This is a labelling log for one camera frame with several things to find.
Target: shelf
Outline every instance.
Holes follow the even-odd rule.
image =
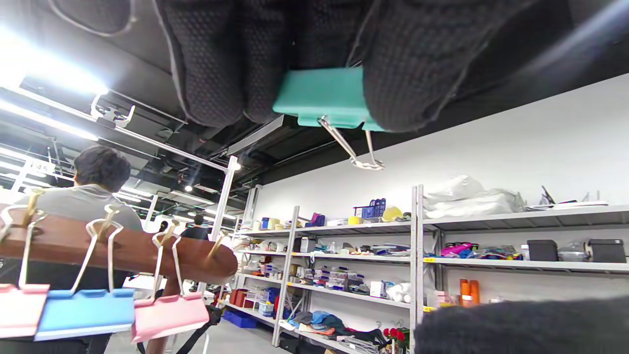
[[[342,292],[342,291],[338,291],[338,290],[329,290],[329,289],[322,288],[322,287],[314,287],[312,285],[303,285],[303,284],[297,284],[297,283],[288,283],[288,286],[294,287],[294,288],[302,288],[302,289],[306,289],[306,290],[312,290],[312,291],[316,291],[316,292],[324,292],[324,293],[328,293],[328,294],[332,294],[332,295],[351,297],[352,299],[359,299],[359,300],[364,300],[364,301],[369,301],[369,302],[377,302],[379,304],[384,304],[384,305],[391,305],[391,306],[396,306],[396,307],[404,307],[405,309],[410,309],[411,308],[411,304],[407,304],[405,302],[397,302],[397,301],[393,301],[393,300],[381,299],[379,297],[371,297],[369,295],[359,295],[359,294],[354,294],[354,293],[351,293],[351,292]]]
[[[310,253],[293,252],[294,257],[310,257]],[[410,257],[392,257],[392,256],[345,256],[342,254],[324,254],[315,253],[314,258],[323,258],[327,260],[347,260],[347,261],[363,261],[363,262],[376,262],[376,263],[402,263],[410,264]]]
[[[321,343],[322,345],[325,345],[327,347],[336,349],[336,350],[340,350],[340,351],[344,351],[345,353],[349,353],[349,354],[363,354],[355,349],[351,349],[348,346],[344,346],[341,343],[337,342],[337,341],[332,341],[332,340],[327,340],[325,339],[322,335],[320,334],[316,334],[316,333],[310,333],[310,332],[304,332],[304,331],[299,331],[299,330],[294,330],[292,331],[293,333],[296,333],[300,336],[304,336],[306,338],[310,338],[311,340]]]
[[[261,231],[243,231],[237,232],[236,236],[247,236],[255,238],[272,238],[272,237],[288,237],[291,230],[261,230]]]
[[[375,236],[380,234],[410,234],[411,222],[376,222],[372,224],[304,227],[298,234],[312,236]]]
[[[629,274],[629,264],[626,263],[462,260],[460,258],[424,258],[424,263],[466,268],[539,270],[547,272],[558,271],[561,273]]]
[[[256,279],[256,280],[261,280],[263,282],[270,282],[270,283],[276,283],[276,284],[281,284],[282,281],[278,280],[278,279],[271,279],[271,278],[265,278],[265,277],[258,277],[257,275],[251,275],[251,274],[242,274],[242,273],[238,273],[240,276],[245,277],[245,278],[249,278],[249,279]]]
[[[234,253],[246,253],[246,254],[259,254],[261,256],[273,256],[273,257],[285,257],[286,253],[284,252],[274,252],[274,251],[249,251],[247,249],[243,249],[241,251],[234,251]]]
[[[470,217],[425,219],[424,229],[443,231],[512,231],[580,226],[628,226],[629,205],[546,210]]]
[[[244,313],[246,313],[246,314],[248,314],[248,315],[251,315],[251,316],[253,316],[253,317],[256,317],[257,319],[261,319],[261,320],[263,320],[264,322],[269,323],[271,326],[273,326],[273,325],[275,324],[275,319],[274,319],[273,317],[265,317],[265,316],[263,316],[261,313],[259,313],[259,312],[258,312],[258,311],[256,311],[256,310],[253,310],[253,309],[246,309],[246,308],[244,308],[244,307],[240,307],[240,306],[232,305],[232,304],[230,304],[230,303],[229,303],[229,302],[227,302],[227,301],[221,301],[220,303],[221,303],[221,304],[223,304],[223,305],[225,305],[225,306],[229,306],[229,307],[231,307],[232,309],[236,309],[236,310],[238,310],[238,311],[242,311],[242,312],[244,312]]]

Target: man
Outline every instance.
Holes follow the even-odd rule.
[[[188,237],[189,239],[207,240],[208,228],[203,227],[203,215],[197,214],[194,216],[194,226],[188,227],[181,233],[181,237]]]
[[[140,218],[113,193],[120,191],[131,175],[131,164],[120,152],[106,146],[92,146],[74,160],[76,176],[72,188],[51,188],[37,201],[37,209],[50,215],[83,221],[103,219],[105,205],[113,204],[120,210],[114,221],[125,228],[142,231]],[[16,204],[28,204],[24,197]],[[0,268],[0,283],[17,284],[20,260],[5,260]],[[28,263],[28,283],[50,284],[50,290],[70,289],[74,284],[79,265],[61,265],[31,261]],[[114,286],[121,288],[126,271],[114,272]],[[87,267],[79,290],[108,288],[107,269]],[[28,339],[0,340],[2,354],[103,354],[109,335],[69,338],[67,340],[32,342]]]

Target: ceiling light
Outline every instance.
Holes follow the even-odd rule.
[[[194,220],[189,219],[187,217],[183,217],[183,216],[179,216],[179,215],[173,215],[174,219],[179,219],[181,221],[185,221],[185,222],[193,222]]]
[[[49,127],[63,130],[64,132],[74,134],[78,137],[82,137],[83,139],[87,139],[91,141],[98,141],[98,137],[92,133],[88,133],[85,130],[77,129],[71,125],[67,125],[65,123],[56,121],[52,118],[44,117],[41,114],[26,110],[22,107],[18,107],[16,105],[8,103],[7,101],[0,100],[0,109],[11,112],[13,114],[20,115],[30,120],[34,120],[38,123],[48,125]]]
[[[4,28],[0,28],[0,53],[3,54],[3,58],[0,58],[0,77],[7,74],[13,79],[3,79],[5,85],[19,86],[25,76],[33,76],[76,91],[96,95],[109,92],[102,82],[88,72],[30,45]]]
[[[149,192],[147,192],[147,191],[141,191],[141,190],[137,190],[137,189],[135,189],[135,188],[131,188],[131,187],[126,187],[126,186],[123,186],[121,189],[122,189],[123,191],[127,191],[127,192],[129,192],[129,193],[133,193],[133,194],[141,195],[141,196],[143,196],[143,197],[149,197],[149,198],[150,198],[150,197],[152,197],[152,196],[153,196],[151,193],[149,193]]]
[[[206,213],[210,213],[212,215],[216,215],[216,211],[215,210],[206,209],[205,212]],[[235,216],[229,215],[229,214],[223,214],[223,217],[226,217],[227,219],[231,219],[231,220],[236,220]]]
[[[7,177],[7,178],[11,178],[12,180],[17,180],[19,178],[19,176],[17,174],[14,173],[0,173],[0,176],[3,177]],[[46,182],[41,182],[38,180],[33,180],[32,178],[25,178],[23,180],[24,182],[28,182],[31,183],[32,185],[36,185],[36,186],[42,186],[42,187],[52,187],[51,185],[49,185]]]
[[[21,152],[5,149],[3,147],[0,147],[0,155],[14,157],[14,158],[16,158],[18,160],[25,160],[25,161],[33,159],[32,157],[30,157],[30,156],[28,156],[26,154],[22,154]]]
[[[182,198],[188,198],[188,199],[190,199],[190,200],[194,200],[195,202],[197,202],[197,203],[201,203],[201,204],[207,204],[207,205],[214,205],[214,204],[216,204],[216,203],[214,203],[214,202],[210,202],[210,201],[209,201],[209,200],[207,200],[207,199],[203,199],[203,198],[195,197],[194,195],[190,195],[190,194],[185,194],[185,193],[180,192],[180,191],[178,191],[178,190],[173,190],[173,191],[170,191],[170,194],[172,194],[172,195],[176,195],[176,196],[178,196],[178,197],[182,197]]]
[[[131,200],[132,202],[136,202],[136,203],[139,203],[139,202],[142,201],[141,199],[137,199],[135,197],[131,197],[131,196],[126,195],[126,194],[122,194],[120,192],[119,193],[114,193],[114,196],[119,198],[119,199]]]

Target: floor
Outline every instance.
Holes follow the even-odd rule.
[[[177,336],[174,350],[170,353],[175,354],[177,350],[186,342],[192,332],[182,333]],[[275,348],[271,345],[271,335],[269,330],[260,327],[253,329],[238,328],[234,324],[227,321],[221,321],[217,326],[210,327],[209,348],[207,354],[229,353],[229,354],[283,354],[286,351]],[[111,337],[105,354],[139,354],[135,345],[130,341],[131,333],[118,333]],[[203,354],[203,345],[205,337],[201,337],[197,341],[190,354]]]

